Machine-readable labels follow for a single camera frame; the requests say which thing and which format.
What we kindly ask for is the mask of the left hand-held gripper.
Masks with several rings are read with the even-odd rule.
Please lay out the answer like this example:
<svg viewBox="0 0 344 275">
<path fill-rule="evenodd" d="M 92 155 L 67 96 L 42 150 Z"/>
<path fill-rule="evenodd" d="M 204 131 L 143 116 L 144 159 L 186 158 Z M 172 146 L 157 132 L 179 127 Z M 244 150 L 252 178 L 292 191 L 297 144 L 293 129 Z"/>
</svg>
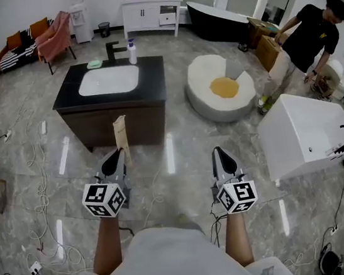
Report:
<svg viewBox="0 0 344 275">
<path fill-rule="evenodd" d="M 99 218 L 114 218 L 121 209 L 130 207 L 130 188 L 125 181 L 126 154 L 115 149 L 104 156 L 96 166 L 96 177 L 102 179 L 84 186 L 82 205 L 90 214 Z"/>
</svg>

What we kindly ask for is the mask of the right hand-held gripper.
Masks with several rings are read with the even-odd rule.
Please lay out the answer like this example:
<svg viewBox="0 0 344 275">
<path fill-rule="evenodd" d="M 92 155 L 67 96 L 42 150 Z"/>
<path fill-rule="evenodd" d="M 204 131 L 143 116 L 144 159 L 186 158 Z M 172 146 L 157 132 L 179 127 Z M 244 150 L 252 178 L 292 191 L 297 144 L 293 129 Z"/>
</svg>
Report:
<svg viewBox="0 0 344 275">
<path fill-rule="evenodd" d="M 243 172 L 241 161 L 228 150 L 217 146 L 211 157 L 213 203 L 220 204 L 229 215 L 248 211 L 258 200 L 255 181 Z"/>
</svg>

